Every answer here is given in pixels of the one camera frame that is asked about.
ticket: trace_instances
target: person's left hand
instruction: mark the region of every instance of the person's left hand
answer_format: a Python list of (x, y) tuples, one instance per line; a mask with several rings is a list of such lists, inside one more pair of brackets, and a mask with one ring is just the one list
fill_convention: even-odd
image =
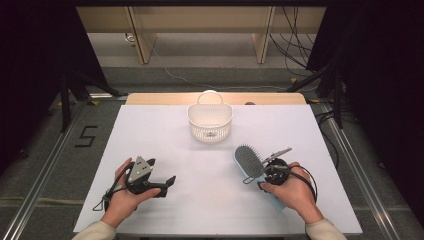
[[(132, 158), (128, 158), (125, 163), (115, 171), (115, 178), (119, 176), (122, 170), (124, 170), (124, 168), (130, 164), (131, 161)], [(126, 174), (124, 173), (119, 179), (117, 186), (125, 186), (125, 178)], [(160, 191), (161, 190), (159, 188), (154, 188), (138, 195), (131, 193), (128, 191), (128, 189), (118, 191), (113, 194), (109, 203), (109, 207), (100, 221), (105, 222), (114, 228), (117, 228), (119, 224), (122, 223), (122, 221), (124, 221), (134, 212), (134, 209), (136, 209), (136, 207), (141, 202), (156, 196), (158, 193), (160, 193)]]

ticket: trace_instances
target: hand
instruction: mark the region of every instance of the hand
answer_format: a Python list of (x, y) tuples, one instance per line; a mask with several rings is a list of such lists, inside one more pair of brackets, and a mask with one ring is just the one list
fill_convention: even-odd
[[(131, 161), (132, 159), (128, 158), (125, 163), (116, 170), (115, 178), (119, 176), (122, 170), (124, 170)], [(124, 173), (119, 179), (117, 185), (125, 186), (125, 178), (126, 174)], [(122, 221), (134, 212), (134, 209), (136, 209), (141, 202), (156, 196), (160, 193), (160, 191), (161, 190), (159, 188), (154, 188), (138, 195), (131, 193), (128, 189), (118, 191), (113, 194), (109, 208), (100, 220), (114, 228), (117, 228)]]
[[(289, 164), (291, 171), (299, 174), (310, 182), (309, 175), (301, 168), (298, 162)], [(315, 204), (311, 189), (302, 180), (290, 175), (281, 185), (261, 183), (261, 187), (274, 194), (287, 207), (296, 210), (302, 219), (307, 223), (314, 223), (322, 220), (324, 216)]]

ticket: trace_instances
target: gray carpet floor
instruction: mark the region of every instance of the gray carpet floor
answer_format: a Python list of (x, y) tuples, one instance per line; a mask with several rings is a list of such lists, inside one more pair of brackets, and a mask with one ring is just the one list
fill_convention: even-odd
[[(287, 77), (282, 78), (282, 76), (292, 75), (287, 70), (273, 68), (170, 68), (168, 70), (172, 75), (184, 77), (190, 83), (170, 77), (163, 68), (104, 68), (104, 73), (109, 84), (122, 92), (194, 92), (210, 89), (210, 86), (204, 86), (204, 84), (212, 83), (218, 91), (277, 92), (281, 90), (280, 88), (290, 86), (290, 82), (283, 80)], [(93, 87), (88, 89), (91, 92), (97, 91)], [(306, 98), (315, 97), (313, 91), (302, 93)], [(29, 157), (16, 159), (0, 177), (0, 235), (2, 236), (59, 137), (62, 122), (61, 107), (58, 102), (59, 99), (52, 104), (51, 115), (45, 117), (28, 145)], [(71, 239), (74, 236), (73, 227), (113, 129), (119, 108), (123, 104), (125, 102), (122, 100), (100, 100), (96, 104), (83, 104), (82, 112), (76, 119), (66, 146), (20, 239)], [(320, 104), (310, 106), (315, 114), (323, 111)], [(343, 108), (345, 110), (343, 112), (344, 131), (378, 196), (390, 213), (401, 239), (424, 239), (423, 228), (386, 171), (378, 166), (378, 157), (360, 123), (356, 122), (347, 103)], [(86, 126), (96, 126), (86, 131), (87, 135), (95, 136), (95, 139), (91, 147), (78, 147), (89, 142), (88, 139), (80, 138)], [(337, 171), (364, 231), (362, 235), (348, 236), (348, 239), (384, 239), (329, 124), (324, 123), (322, 129), (337, 146), (340, 156)], [(336, 161), (335, 150), (330, 142), (327, 141), (327, 144), (330, 154)], [(137, 238), (119, 236), (119, 239)], [(300, 240), (305, 239), (305, 236), (285, 239)]]

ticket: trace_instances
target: basket handle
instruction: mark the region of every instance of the basket handle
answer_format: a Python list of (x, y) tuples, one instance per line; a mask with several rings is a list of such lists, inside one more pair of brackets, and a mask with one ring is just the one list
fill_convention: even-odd
[(202, 96), (206, 95), (206, 94), (215, 94), (215, 95), (219, 96), (219, 98), (221, 98), (221, 104), (224, 103), (224, 99), (222, 98), (222, 96), (218, 92), (216, 92), (214, 90), (206, 90), (202, 94), (200, 94), (199, 97), (197, 98), (197, 104), (200, 104), (200, 98)]

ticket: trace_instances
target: cabinet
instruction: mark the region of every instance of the cabinet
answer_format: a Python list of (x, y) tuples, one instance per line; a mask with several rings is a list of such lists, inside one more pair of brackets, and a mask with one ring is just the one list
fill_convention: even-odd
[(283, 7), (77, 8), (87, 32), (132, 33), (141, 64), (148, 63), (157, 33), (252, 33), (257, 62), (264, 63), (270, 33), (291, 33), (290, 25), (296, 24), (297, 33), (316, 34), (325, 9), (325, 7), (297, 9), (285, 7), (284, 10)]

